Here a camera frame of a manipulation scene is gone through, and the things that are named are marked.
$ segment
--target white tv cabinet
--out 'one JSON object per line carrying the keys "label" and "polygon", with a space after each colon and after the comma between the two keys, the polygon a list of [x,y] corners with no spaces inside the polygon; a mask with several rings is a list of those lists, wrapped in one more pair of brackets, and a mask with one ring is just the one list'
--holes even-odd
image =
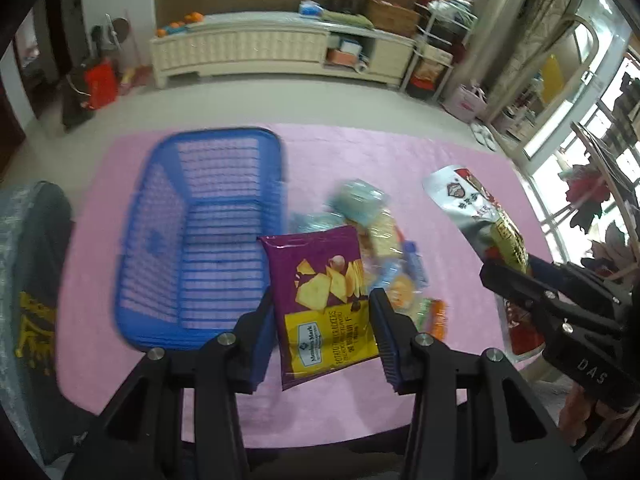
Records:
{"label": "white tv cabinet", "polygon": [[[232,12],[206,16],[189,31],[151,40],[156,84],[172,75],[292,73],[347,77],[399,86],[414,40],[381,30],[302,18],[294,12]],[[369,67],[361,73],[325,63],[331,34],[357,36]]]}

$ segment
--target white cabinet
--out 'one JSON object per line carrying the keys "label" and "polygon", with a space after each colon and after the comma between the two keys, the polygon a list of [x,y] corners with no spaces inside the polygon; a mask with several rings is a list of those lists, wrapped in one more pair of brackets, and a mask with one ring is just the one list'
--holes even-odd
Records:
{"label": "white cabinet", "polygon": [[[279,23],[265,20],[234,20],[218,26],[192,28],[192,32],[150,42],[156,84],[164,88],[172,75],[195,72],[201,76],[236,73],[301,73],[358,78],[399,85],[412,50],[413,40],[379,30],[305,20]],[[331,33],[351,34],[372,43],[368,70],[325,66],[327,41]]]}

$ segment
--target metal shelving rack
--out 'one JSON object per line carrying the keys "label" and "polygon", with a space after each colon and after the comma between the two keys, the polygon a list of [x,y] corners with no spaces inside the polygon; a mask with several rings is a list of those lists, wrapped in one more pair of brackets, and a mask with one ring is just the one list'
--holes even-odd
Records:
{"label": "metal shelving rack", "polygon": [[[439,36],[432,33],[433,24],[436,22],[436,20],[439,20],[441,22],[455,23],[456,26],[466,30],[465,36],[462,39],[463,46],[466,46],[469,40],[469,37],[471,37],[471,33],[473,32],[474,26],[476,25],[476,21],[478,20],[478,17],[476,15],[466,10],[465,7],[462,4],[458,3],[456,0],[447,0],[447,1],[434,0],[434,1],[445,2],[446,4],[456,7],[456,9],[459,10],[459,12],[466,14],[469,17],[470,25],[465,25],[464,23],[460,23],[460,22],[457,22],[456,20],[452,20],[450,18],[447,18],[446,16],[443,16],[440,12],[440,6],[435,6],[435,9],[432,11],[424,5],[421,5],[417,2],[414,3],[414,8],[417,7],[419,9],[428,10],[431,13],[431,16],[429,18],[426,28],[422,28],[419,25],[416,25],[418,32],[415,37],[414,53],[411,57],[411,60],[409,61],[409,65],[407,67],[406,73],[404,74],[404,79],[402,80],[402,84],[400,85],[401,92],[406,91],[406,86],[409,84],[409,79],[411,79],[411,76],[414,73],[414,70],[416,65],[418,64],[418,61],[420,61],[424,57],[422,50],[425,44],[430,44],[432,46],[435,46],[433,45],[433,40],[437,40],[441,43],[445,43],[451,46],[450,41],[447,41],[444,38],[440,38]],[[431,97],[431,100],[433,100],[434,102],[437,102],[438,99],[440,98],[442,89],[444,88],[444,85],[446,85],[449,77],[451,76],[451,72],[455,67],[455,65],[450,63],[441,63],[441,64],[445,65],[446,72],[445,72],[445,75],[442,77],[442,81],[436,88],[435,93]]]}

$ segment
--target potato chip bag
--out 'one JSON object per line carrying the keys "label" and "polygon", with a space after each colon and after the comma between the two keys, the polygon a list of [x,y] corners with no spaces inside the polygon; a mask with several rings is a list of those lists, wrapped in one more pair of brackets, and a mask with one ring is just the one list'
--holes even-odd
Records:
{"label": "potato chip bag", "polygon": [[378,355],[357,231],[265,236],[282,388]]}

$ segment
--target pink bag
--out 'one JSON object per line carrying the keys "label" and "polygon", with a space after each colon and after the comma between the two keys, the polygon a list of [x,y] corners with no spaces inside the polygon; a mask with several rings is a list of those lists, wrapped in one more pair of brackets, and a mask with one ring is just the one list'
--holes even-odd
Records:
{"label": "pink bag", "polygon": [[468,89],[464,85],[460,85],[444,101],[442,107],[455,118],[469,124],[486,108],[484,92],[479,86],[472,86]]}

